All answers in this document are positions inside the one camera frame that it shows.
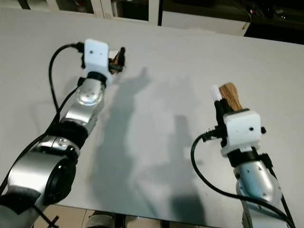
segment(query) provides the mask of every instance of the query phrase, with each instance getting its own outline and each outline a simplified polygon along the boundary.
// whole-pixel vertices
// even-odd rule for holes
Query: white tabletop
[[[86,38],[126,47],[126,69],[82,148],[72,191],[60,205],[241,227],[242,206],[194,174],[190,147],[216,124],[209,87],[234,82],[267,129],[260,153],[273,160],[297,227],[303,213],[304,46],[64,13],[0,10],[0,177],[54,115],[47,67],[61,45]],[[80,54],[54,64],[60,101],[82,75]],[[200,144],[200,170],[235,193],[219,141]]]

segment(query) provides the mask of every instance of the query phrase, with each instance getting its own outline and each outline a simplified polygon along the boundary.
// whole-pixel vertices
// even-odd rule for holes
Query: white table
[[[297,227],[303,213],[304,46],[215,33],[66,15],[0,10],[0,177],[48,126],[54,108],[47,67],[61,45],[94,38],[126,47],[126,69],[107,88],[106,106],[82,149],[60,205],[157,219],[241,227],[242,207],[210,190],[190,163],[193,140],[216,124],[212,84],[234,82],[257,111]],[[74,88],[80,55],[55,61],[60,101]],[[200,170],[219,188],[236,180],[219,141],[197,148]]]

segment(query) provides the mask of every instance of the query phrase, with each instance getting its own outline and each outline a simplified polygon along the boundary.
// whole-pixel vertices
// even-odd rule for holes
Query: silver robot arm
[[[85,80],[66,115],[11,168],[8,190],[0,197],[0,228],[31,228],[48,205],[71,191],[80,149],[95,126],[111,80],[108,56],[106,43],[85,41]],[[49,227],[56,227],[55,222],[48,221]]]
[[[203,134],[203,141],[222,139],[221,154],[223,157],[228,157],[234,168],[238,195],[262,201],[279,210],[285,209],[281,202],[283,199],[281,187],[274,173],[271,174],[270,171],[272,170],[270,158],[267,154],[257,153],[261,135],[266,133],[265,128],[261,127],[259,114],[249,109],[234,111],[227,100],[222,98],[217,85],[211,88],[211,92],[218,126]],[[242,223],[245,228],[289,227],[285,220],[264,206],[244,200],[242,205],[244,209]]]

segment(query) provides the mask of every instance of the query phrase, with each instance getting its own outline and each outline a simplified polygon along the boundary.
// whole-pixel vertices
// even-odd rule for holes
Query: brush handle
[[[242,110],[242,106],[238,100],[238,91],[231,82],[222,85],[219,91],[223,98],[227,99],[228,104],[234,111]]]

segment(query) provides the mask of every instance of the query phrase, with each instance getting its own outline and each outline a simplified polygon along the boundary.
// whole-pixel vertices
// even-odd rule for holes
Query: tile floor
[[[52,205],[48,207],[44,213],[49,219],[53,219],[56,215],[59,216],[57,225],[60,228],[85,228],[89,216],[93,213],[92,210],[62,207]],[[160,228],[160,221],[149,218],[139,218],[127,216],[126,228]],[[34,228],[46,228],[47,223],[40,217],[37,219]],[[170,223],[170,228],[204,228],[202,226],[185,225],[180,223]]]

